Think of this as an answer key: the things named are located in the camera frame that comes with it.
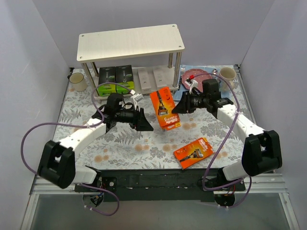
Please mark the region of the orange Gillette razor box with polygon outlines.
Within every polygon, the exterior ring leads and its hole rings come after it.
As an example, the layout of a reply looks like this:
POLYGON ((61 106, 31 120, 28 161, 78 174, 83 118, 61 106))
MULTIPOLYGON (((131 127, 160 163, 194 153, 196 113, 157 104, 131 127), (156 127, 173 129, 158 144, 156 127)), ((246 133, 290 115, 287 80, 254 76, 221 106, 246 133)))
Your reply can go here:
POLYGON ((213 148, 206 138, 199 138, 174 151, 174 157, 183 170, 213 155, 213 148))
POLYGON ((168 87, 152 92, 150 98, 161 129, 168 131, 181 126, 179 115, 172 113, 175 103, 168 87))

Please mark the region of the white cosmetic box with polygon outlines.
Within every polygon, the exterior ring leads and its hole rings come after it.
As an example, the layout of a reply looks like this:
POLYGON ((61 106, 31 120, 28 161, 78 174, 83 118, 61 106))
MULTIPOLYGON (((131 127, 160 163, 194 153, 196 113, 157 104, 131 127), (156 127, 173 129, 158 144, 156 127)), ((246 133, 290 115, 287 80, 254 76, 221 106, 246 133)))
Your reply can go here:
POLYGON ((157 89, 167 86, 163 69, 160 66, 153 67, 153 75, 155 78, 157 89))
POLYGON ((140 80, 141 89, 144 92, 149 92, 151 90, 151 84, 146 68, 138 69, 138 76, 140 80))

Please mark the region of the green black razor box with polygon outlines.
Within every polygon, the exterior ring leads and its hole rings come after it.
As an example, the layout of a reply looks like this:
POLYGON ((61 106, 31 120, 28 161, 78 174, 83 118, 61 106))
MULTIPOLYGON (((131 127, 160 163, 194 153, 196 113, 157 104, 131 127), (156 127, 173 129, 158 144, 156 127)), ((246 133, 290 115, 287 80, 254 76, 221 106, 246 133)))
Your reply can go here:
POLYGON ((100 96, 107 96, 111 93, 117 92, 116 85, 109 84, 116 82, 116 68, 115 67, 101 67, 99 68, 98 84, 100 86, 97 91, 100 96))
POLYGON ((116 92, 121 94, 127 94, 129 91, 126 89, 134 90, 134 77, 132 72, 131 65, 124 65, 124 66, 116 66, 116 83, 124 86, 120 87, 116 85, 116 92))

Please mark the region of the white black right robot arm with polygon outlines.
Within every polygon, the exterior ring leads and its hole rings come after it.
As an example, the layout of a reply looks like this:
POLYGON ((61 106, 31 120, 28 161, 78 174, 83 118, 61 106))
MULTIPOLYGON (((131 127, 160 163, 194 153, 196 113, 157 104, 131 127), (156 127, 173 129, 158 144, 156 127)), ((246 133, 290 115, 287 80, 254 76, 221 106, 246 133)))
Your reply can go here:
POLYGON ((221 96, 216 79, 203 80, 202 88, 203 92, 199 94, 183 92, 172 112, 188 114, 198 108, 205 108, 227 125, 229 132, 234 132, 244 144, 241 160, 218 170, 215 187, 208 187, 203 179, 203 189, 226 191, 246 177, 251 178, 281 168, 282 155, 277 132, 266 131, 241 114, 238 102, 234 103, 221 96))

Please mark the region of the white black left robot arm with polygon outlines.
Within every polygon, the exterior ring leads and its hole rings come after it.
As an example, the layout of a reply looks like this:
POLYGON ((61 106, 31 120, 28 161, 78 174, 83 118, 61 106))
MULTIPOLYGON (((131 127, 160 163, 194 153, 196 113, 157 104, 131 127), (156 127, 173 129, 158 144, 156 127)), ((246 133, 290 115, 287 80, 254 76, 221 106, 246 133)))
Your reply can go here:
POLYGON ((112 93, 84 128, 58 142, 50 140, 45 144, 38 175, 62 189, 71 184, 85 184, 90 191, 98 191, 102 186, 101 178, 97 177, 98 171, 89 166, 77 166, 75 157, 117 123, 127 123, 136 131, 153 131, 143 108, 133 105, 127 109, 123 95, 112 93))

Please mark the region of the light wooden two-tier shelf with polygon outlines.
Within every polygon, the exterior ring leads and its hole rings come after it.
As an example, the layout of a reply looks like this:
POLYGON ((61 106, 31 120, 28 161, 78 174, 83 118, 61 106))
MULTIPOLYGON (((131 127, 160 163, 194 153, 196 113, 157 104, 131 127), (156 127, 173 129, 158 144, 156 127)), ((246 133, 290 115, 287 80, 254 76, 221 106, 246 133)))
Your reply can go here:
MULTIPOLYGON (((105 97, 100 96, 96 90, 99 76, 96 62, 167 54, 168 64, 160 67, 164 72, 166 87, 175 91, 179 88, 180 62, 184 49, 185 46, 176 24, 85 33, 79 35, 77 61, 90 81, 94 90, 94 98, 103 100, 105 97)), ((142 67, 133 68, 136 92, 149 94, 158 90, 153 67, 144 67, 151 84, 149 92, 141 89, 138 69, 142 67)))

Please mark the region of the floral table mat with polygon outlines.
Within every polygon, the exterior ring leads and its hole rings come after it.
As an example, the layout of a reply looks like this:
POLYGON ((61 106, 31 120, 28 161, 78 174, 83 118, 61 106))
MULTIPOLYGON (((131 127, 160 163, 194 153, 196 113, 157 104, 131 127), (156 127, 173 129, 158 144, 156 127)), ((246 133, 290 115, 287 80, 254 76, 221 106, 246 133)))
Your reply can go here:
MULTIPOLYGON (((225 66, 235 69, 234 92, 239 100, 240 112, 254 122, 238 65, 225 66)), ((59 122, 84 125, 94 114, 91 101, 92 88, 77 92, 69 83, 64 96, 59 122)), ((92 142, 81 153, 76 154, 76 164, 92 166, 96 169, 181 169, 173 152, 198 138, 207 138, 213 150, 217 150, 229 128, 214 118, 206 109, 197 109, 192 114, 180 115, 179 128, 163 131, 157 121, 149 95, 145 95, 138 105, 144 108, 145 117, 153 126, 153 132, 137 132, 128 124, 117 123, 107 134, 92 142)), ((211 168, 221 168, 241 159, 243 143, 233 132, 214 160, 211 168)))

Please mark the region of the pink dotted plate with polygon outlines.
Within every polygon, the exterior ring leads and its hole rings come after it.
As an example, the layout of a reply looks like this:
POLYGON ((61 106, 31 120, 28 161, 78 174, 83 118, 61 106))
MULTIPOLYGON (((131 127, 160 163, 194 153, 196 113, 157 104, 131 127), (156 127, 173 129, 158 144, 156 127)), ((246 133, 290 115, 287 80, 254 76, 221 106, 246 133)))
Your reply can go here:
POLYGON ((202 91, 202 82, 204 80, 212 79, 212 76, 203 69, 189 69, 182 75, 182 84, 187 90, 190 86, 188 79, 190 79, 191 76, 193 76, 194 80, 196 80, 196 82, 198 83, 197 89, 199 91, 202 91))

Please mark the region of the blue checked cloth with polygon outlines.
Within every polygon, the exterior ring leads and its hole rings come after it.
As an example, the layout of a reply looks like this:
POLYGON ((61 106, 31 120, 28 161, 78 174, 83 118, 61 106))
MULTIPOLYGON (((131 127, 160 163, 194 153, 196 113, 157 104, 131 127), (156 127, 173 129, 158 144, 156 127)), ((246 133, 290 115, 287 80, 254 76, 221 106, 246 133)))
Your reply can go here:
MULTIPOLYGON (((207 67, 207 66, 192 66, 192 65, 186 65, 186 68, 185 68, 185 72, 189 69, 203 69, 205 71, 207 71, 208 73, 212 73, 212 70, 215 69, 215 68, 210 68, 210 67, 207 67)), ((212 76, 212 78, 216 79, 219 83, 219 80, 217 77, 215 76, 212 76)), ((187 90, 183 84, 181 84, 180 88, 175 92, 174 96, 173 96, 173 99, 174 101, 176 102, 179 102, 181 97, 182 97, 182 93, 183 92, 186 92, 186 91, 189 91, 189 89, 187 90)), ((227 97, 227 98, 231 98, 231 92, 230 91, 227 91, 227 92, 221 92, 221 96, 223 98, 227 97)))

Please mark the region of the cream patterned mug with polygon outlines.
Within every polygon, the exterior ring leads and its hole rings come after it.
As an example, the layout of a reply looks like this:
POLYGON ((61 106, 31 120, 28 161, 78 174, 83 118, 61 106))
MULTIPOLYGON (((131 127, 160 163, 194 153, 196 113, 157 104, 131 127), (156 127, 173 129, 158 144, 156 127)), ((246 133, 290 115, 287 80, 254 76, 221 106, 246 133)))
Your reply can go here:
POLYGON ((220 69, 218 76, 220 77, 218 80, 220 83, 221 92, 227 92, 234 89, 234 79, 236 77, 236 72, 234 69, 230 67, 223 67, 220 69))

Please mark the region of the cream enamel cup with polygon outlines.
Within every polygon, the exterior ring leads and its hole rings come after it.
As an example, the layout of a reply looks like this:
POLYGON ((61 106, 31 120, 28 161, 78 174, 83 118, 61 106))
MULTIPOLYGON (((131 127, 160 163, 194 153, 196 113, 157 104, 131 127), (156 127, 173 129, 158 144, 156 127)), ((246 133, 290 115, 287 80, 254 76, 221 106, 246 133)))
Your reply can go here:
POLYGON ((68 80, 77 92, 83 92, 87 89, 87 83, 82 73, 73 73, 68 76, 68 80))

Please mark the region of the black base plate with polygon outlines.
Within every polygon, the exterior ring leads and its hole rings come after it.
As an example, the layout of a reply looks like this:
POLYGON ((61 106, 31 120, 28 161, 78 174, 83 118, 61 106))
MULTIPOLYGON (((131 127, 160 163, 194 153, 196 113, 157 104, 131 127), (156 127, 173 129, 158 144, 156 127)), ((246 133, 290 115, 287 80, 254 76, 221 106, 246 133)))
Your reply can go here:
POLYGON ((93 187, 102 187, 116 194, 120 201, 199 200, 232 205, 235 194, 247 189, 239 182, 220 194, 204 191, 203 174, 203 169, 103 170, 90 188, 72 185, 70 190, 88 195, 97 193, 93 187))

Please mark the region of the aluminium rail frame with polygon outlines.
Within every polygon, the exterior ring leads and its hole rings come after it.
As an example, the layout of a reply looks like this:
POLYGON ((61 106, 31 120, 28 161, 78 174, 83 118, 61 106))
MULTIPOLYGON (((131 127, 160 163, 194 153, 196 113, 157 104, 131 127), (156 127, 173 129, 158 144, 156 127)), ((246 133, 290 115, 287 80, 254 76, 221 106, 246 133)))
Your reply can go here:
POLYGON ((270 172, 246 179, 236 193, 242 204, 222 208, 199 200, 122 201, 106 217, 84 208, 89 195, 36 178, 22 223, 24 230, 297 230, 283 176, 270 172))

